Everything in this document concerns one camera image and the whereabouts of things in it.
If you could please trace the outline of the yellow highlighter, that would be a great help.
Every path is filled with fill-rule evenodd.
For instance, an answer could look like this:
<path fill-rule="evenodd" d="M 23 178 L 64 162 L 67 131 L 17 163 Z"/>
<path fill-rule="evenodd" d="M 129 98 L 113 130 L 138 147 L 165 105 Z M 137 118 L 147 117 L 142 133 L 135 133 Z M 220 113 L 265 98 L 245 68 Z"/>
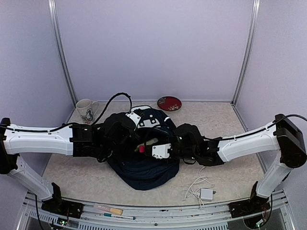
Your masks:
<path fill-rule="evenodd" d="M 139 144 L 137 147 L 136 147 L 136 149 L 134 150 L 135 152 L 139 152 L 139 147 L 140 146 L 145 146 L 145 145 L 153 145 L 153 144 L 155 144 L 155 143 L 157 143 L 158 142 L 158 139 L 157 138 L 153 138 L 153 139 L 150 139 L 150 140 L 148 140 L 147 142 L 145 142 L 145 143 L 142 143 L 142 144 Z"/>

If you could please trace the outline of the pink black highlighter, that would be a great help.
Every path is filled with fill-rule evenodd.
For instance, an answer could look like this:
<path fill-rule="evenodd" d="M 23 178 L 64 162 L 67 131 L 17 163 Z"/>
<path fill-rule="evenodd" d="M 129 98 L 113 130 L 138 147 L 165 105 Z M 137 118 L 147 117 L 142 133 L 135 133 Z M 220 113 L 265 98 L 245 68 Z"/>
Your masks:
<path fill-rule="evenodd" d="M 139 147 L 139 152 L 145 154 L 146 153 L 146 147 L 145 146 L 140 146 Z"/>

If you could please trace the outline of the navy blue backpack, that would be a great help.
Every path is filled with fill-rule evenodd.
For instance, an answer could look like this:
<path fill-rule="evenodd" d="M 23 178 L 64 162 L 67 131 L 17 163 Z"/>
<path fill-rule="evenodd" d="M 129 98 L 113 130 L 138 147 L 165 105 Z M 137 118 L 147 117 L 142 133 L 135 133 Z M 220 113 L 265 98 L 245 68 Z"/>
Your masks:
<path fill-rule="evenodd" d="M 112 155 L 107 163 L 130 187 L 146 191 L 159 187 L 175 177 L 179 171 L 179 160 L 156 159 L 151 155 L 146 156 L 136 148 L 143 145 L 144 141 L 148 147 L 151 140 L 157 145 L 166 144 L 176 125 L 162 110 L 148 105 L 132 108 L 133 112 L 139 110 L 143 112 L 143 116 L 135 129 L 138 141 Z"/>

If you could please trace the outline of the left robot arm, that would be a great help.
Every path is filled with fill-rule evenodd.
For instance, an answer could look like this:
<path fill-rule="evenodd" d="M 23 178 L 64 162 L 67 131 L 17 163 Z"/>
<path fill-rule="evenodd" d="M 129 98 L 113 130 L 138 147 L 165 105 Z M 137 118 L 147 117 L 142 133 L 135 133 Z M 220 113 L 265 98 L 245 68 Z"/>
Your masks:
<path fill-rule="evenodd" d="M 17 126 L 9 118 L 0 124 L 0 173 L 15 178 L 57 213 L 67 209 L 60 188 L 43 179 L 23 161 L 22 153 L 53 153 L 93 157 L 105 162 L 129 139 L 135 139 L 141 117 L 135 112 L 112 114 L 98 125 L 71 123 L 58 128 Z"/>

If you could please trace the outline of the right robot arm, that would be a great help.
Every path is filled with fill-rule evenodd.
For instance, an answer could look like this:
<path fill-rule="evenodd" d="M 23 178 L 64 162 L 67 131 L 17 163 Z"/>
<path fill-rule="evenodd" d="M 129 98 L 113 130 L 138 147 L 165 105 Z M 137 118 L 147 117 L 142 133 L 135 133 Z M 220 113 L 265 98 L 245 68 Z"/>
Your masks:
<path fill-rule="evenodd" d="M 250 154 L 276 150 L 276 159 L 264 177 L 253 186 L 245 202 L 248 212 L 255 213 L 291 170 L 303 166 L 307 153 L 302 131 L 289 115 L 278 114 L 263 127 L 226 138 L 206 138 L 195 125 L 178 126 L 162 152 L 163 159 L 196 161 L 203 166 L 217 166 Z"/>

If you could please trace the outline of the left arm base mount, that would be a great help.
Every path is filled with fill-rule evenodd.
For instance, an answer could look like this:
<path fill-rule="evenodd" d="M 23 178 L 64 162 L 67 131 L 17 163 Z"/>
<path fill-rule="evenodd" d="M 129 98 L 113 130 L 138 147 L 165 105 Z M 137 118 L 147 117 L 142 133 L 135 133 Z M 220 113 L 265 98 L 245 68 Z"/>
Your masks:
<path fill-rule="evenodd" d="M 53 188 L 52 197 L 51 199 L 42 202 L 42 210 L 62 216 L 80 219 L 84 205 L 79 202 L 62 199 L 60 187 L 54 182 L 52 182 L 51 185 Z"/>

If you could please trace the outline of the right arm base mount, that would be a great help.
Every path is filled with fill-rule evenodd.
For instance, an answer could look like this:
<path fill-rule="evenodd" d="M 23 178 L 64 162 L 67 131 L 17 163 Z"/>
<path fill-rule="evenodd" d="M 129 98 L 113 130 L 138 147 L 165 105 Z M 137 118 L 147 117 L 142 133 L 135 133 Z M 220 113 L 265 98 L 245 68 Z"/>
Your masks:
<path fill-rule="evenodd" d="M 229 204 L 230 214 L 232 218 L 238 218 L 268 210 L 272 208 L 268 198 L 259 197 L 256 193 L 258 181 L 252 187 L 250 198 L 232 202 Z"/>

